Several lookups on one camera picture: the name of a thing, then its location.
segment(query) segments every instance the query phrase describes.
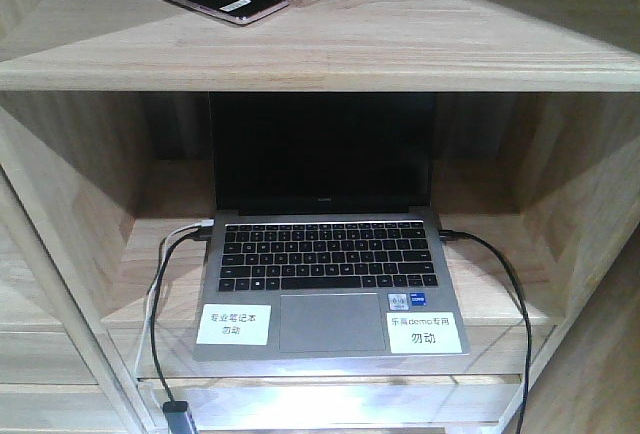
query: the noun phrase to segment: laptop screen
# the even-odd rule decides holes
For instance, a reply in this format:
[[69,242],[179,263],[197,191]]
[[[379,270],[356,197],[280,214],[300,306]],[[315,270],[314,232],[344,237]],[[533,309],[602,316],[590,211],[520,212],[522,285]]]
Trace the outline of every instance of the laptop screen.
[[218,209],[383,212],[428,205],[434,95],[212,93]]

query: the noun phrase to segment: wooden cabinet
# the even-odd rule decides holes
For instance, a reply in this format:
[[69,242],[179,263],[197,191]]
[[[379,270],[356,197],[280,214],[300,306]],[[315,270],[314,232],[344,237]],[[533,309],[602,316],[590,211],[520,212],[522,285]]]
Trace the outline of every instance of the wooden cabinet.
[[[85,417],[108,411],[116,432],[163,425],[146,351],[135,370],[144,295],[159,240],[214,215],[209,163],[155,159],[142,91],[516,93],[496,156],[436,165],[434,207],[518,270],[534,379],[640,220],[638,0],[295,0],[243,28],[160,0],[0,8],[0,388],[49,386],[81,405],[98,396]],[[348,372],[283,363],[258,378],[246,364],[191,359],[204,247],[187,245],[158,319],[165,373],[203,429],[499,432],[520,396],[520,314],[489,253],[459,242],[446,254],[471,355],[354,361]],[[300,396],[324,410],[301,407],[288,426],[264,415]],[[352,409],[338,412],[340,399]]]

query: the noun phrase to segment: silver laptop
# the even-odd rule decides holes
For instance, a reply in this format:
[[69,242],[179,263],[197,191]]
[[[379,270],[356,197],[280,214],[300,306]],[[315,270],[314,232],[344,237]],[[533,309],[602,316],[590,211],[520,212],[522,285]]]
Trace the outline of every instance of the silver laptop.
[[197,361],[469,352],[429,208],[434,97],[210,95]]

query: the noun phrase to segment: sticker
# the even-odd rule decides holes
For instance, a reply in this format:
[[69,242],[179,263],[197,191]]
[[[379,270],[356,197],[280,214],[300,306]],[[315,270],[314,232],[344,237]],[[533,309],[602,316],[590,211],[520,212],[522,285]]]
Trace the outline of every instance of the sticker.
[[409,303],[406,294],[387,294],[389,297],[389,309],[392,311],[408,311]]
[[271,306],[205,304],[197,344],[265,346]]
[[426,306],[427,305],[427,296],[424,295],[424,292],[412,292],[411,296],[411,305],[412,306]]
[[388,312],[387,328],[394,354],[462,352],[452,312]]
[[242,6],[246,6],[247,4],[251,4],[251,0],[237,0],[236,2],[222,6],[220,10],[224,12],[231,12],[236,9],[240,9]]

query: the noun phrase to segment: cable plug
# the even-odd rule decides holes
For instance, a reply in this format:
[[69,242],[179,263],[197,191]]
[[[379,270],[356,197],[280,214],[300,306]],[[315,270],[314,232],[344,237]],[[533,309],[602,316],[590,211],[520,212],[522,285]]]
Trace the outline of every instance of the cable plug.
[[172,434],[198,434],[187,401],[167,401],[162,405],[162,413]]

